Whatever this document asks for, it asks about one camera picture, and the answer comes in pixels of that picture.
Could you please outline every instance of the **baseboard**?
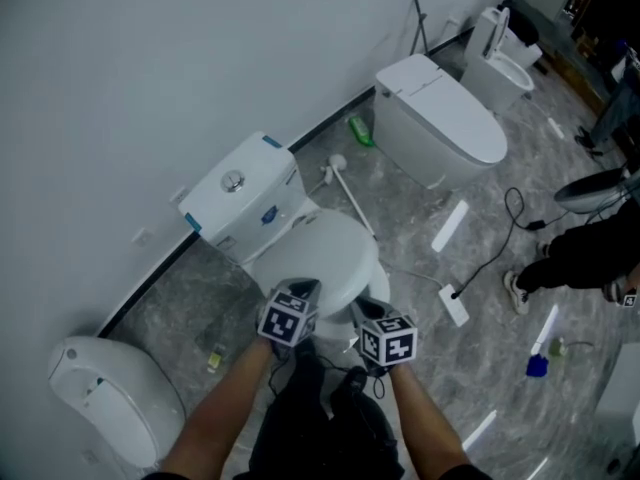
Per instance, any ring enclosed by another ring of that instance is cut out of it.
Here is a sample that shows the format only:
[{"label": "baseboard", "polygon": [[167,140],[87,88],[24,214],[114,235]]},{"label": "baseboard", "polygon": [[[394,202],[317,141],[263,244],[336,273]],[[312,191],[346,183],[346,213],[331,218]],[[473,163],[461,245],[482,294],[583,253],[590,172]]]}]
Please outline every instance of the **baseboard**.
[{"label": "baseboard", "polygon": [[[429,55],[434,55],[439,51],[443,50],[450,44],[459,41],[464,36],[471,33],[473,28],[466,30],[451,39],[446,40],[445,42],[439,44],[435,48],[429,50]],[[309,132],[305,133],[302,137],[296,140],[293,144],[289,146],[289,151],[292,153],[296,153],[301,148],[309,144],[313,139],[315,139],[318,135],[320,135],[323,131],[329,128],[331,125],[342,119],[345,114],[351,112],[354,108],[356,108],[361,103],[365,102],[369,98],[371,98],[375,94],[375,86],[371,86],[368,89],[365,89],[361,94],[353,98],[344,106],[340,107],[336,112],[327,117],[320,124],[312,128]],[[199,235],[195,232],[189,234],[184,240],[182,240],[176,248],[171,251],[160,263],[151,269],[149,275],[141,281],[140,285],[134,289],[133,293],[127,297],[125,302],[115,310],[109,318],[107,318],[106,322],[103,324],[102,328],[98,331],[98,337],[106,338],[109,336],[109,333],[118,325],[122,319],[126,316],[126,314],[135,306],[135,304],[144,296],[145,293],[155,284],[155,282],[160,279],[162,274],[164,274],[169,268],[182,256],[188,249],[191,247],[199,238]]]}]

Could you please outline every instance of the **black baseboard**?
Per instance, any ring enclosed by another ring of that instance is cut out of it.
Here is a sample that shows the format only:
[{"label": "black baseboard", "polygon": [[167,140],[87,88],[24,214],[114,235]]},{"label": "black baseboard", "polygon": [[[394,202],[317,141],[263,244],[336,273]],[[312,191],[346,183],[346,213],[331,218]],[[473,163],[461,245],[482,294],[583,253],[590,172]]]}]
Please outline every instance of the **black baseboard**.
[{"label": "black baseboard", "polygon": [[[466,35],[471,34],[472,30],[473,29],[467,30],[462,34],[454,36],[451,39],[445,41],[444,43],[439,44],[435,48],[429,50],[429,55],[438,53],[439,51],[443,50],[450,44],[455,43],[456,41],[459,41],[461,38],[465,37]],[[359,96],[356,96],[354,99],[348,102],[345,106],[343,106],[334,114],[330,115],[327,119],[322,121],[318,126],[314,127],[310,132],[304,134],[300,139],[298,139],[295,142],[295,144],[292,144],[289,147],[289,151],[291,151],[292,153],[296,153],[297,151],[299,151],[301,148],[303,148],[304,146],[309,144],[309,142],[315,139],[318,135],[320,135],[323,131],[329,128],[329,126],[339,121],[342,117],[344,117],[345,114],[351,112],[354,108],[356,108],[358,105],[360,105],[361,103],[371,98],[374,94],[375,94],[375,87],[372,86],[366,91],[364,91],[362,94],[360,94]],[[118,310],[118,312],[113,316],[113,318],[109,320],[109,322],[107,322],[107,324],[104,326],[102,331],[100,331],[100,334],[98,336],[100,338],[108,337],[109,333],[111,333],[111,331],[113,331],[116,325],[118,325],[122,321],[122,319],[131,310],[131,308],[135,306],[135,304],[144,296],[145,293],[147,293],[147,291],[155,284],[155,282],[158,279],[160,279],[162,274],[164,274],[167,270],[169,270],[171,265],[173,265],[178,260],[178,258],[180,258],[180,256],[182,256],[187,251],[187,249],[189,249],[189,247],[191,247],[198,240],[198,238],[200,238],[200,236],[196,232],[193,232],[191,233],[191,235],[189,235],[189,237],[186,240],[184,240],[180,245],[178,245],[178,247],[176,247],[176,249],[167,257],[167,259],[165,259],[162,262],[162,264],[156,270],[154,270],[153,273],[147,279],[145,279],[145,281],[133,293],[133,295],[129,297],[127,302],[124,303],[124,305]]]}]

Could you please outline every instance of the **gray marble floor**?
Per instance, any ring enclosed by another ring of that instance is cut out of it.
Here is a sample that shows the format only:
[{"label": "gray marble floor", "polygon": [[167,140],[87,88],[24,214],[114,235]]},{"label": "gray marble floor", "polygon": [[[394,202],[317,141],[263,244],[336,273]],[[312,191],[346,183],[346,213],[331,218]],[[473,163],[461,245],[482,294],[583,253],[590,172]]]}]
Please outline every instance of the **gray marble floor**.
[{"label": "gray marble floor", "polygon": [[[460,75],[462,45],[453,44],[435,60]],[[344,173],[380,240],[380,255],[396,267],[412,269],[459,286],[489,259],[509,227],[503,196],[510,186],[524,194],[522,222],[553,219],[562,213],[552,199],[566,183],[597,172],[572,140],[579,125],[594,116],[554,73],[533,71],[536,89],[498,118],[509,141],[507,158],[472,185],[451,192],[428,191],[402,173],[376,148],[353,138],[346,116],[296,155],[307,188],[321,178],[320,165],[333,153],[349,162]],[[357,108],[372,126],[371,101]],[[549,126],[562,127],[559,139]],[[340,187],[322,188],[313,196],[321,206],[355,217]],[[460,199],[470,211],[440,253],[430,243]],[[463,294],[471,319],[457,328],[437,298],[437,286],[390,270],[392,303],[406,311],[420,329],[420,348],[413,367],[462,438],[493,409],[493,426],[470,450],[472,460],[496,480],[525,479],[545,457],[540,480],[601,479],[609,461],[626,448],[602,436],[592,415],[622,343],[640,340],[640,316],[605,303],[598,291],[566,288],[536,293],[531,312],[517,316],[509,305],[501,276],[534,259],[537,240],[549,240],[584,218],[567,216],[538,233],[516,230],[504,254],[485,269]],[[176,387],[187,411],[220,380],[254,335],[259,290],[244,272],[202,241],[193,245],[128,313],[111,334],[146,350]],[[560,316],[553,336],[588,340],[595,348],[574,347],[553,360],[543,379],[525,376],[529,351],[554,304]],[[341,366],[356,364],[353,351],[318,343],[320,351]],[[207,369],[214,349],[224,349],[221,367]],[[278,374],[277,384],[287,372]],[[326,391],[339,381],[330,373]],[[400,437],[390,386],[380,402]],[[250,421],[225,469],[225,478],[247,469],[247,461],[272,395],[266,381]],[[407,478],[412,478],[406,451]]]}]

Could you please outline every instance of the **black pants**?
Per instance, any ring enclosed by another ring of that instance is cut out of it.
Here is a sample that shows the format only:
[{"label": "black pants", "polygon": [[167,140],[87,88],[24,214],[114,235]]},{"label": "black pants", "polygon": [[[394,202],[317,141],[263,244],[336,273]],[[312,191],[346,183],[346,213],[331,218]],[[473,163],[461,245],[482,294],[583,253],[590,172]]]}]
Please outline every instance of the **black pants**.
[{"label": "black pants", "polygon": [[525,268],[516,285],[538,288],[602,288],[640,263],[640,206],[626,202],[605,221],[568,230],[551,242],[549,258]]},{"label": "black pants", "polygon": [[247,478],[380,478],[404,470],[387,419],[371,398],[343,386],[331,395],[334,417],[320,404],[325,369],[307,354],[265,416]]}]

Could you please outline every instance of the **white wall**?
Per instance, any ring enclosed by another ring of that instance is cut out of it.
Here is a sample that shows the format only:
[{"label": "white wall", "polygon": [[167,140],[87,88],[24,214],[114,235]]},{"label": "white wall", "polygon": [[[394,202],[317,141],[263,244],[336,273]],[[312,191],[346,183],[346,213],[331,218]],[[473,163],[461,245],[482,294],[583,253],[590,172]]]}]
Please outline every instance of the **white wall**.
[{"label": "white wall", "polygon": [[[500,0],[421,0],[431,45]],[[0,476],[111,479],[45,378],[189,231],[168,205],[256,129],[291,143],[406,55],[411,0],[0,0]],[[144,249],[138,228],[155,234]]]}]

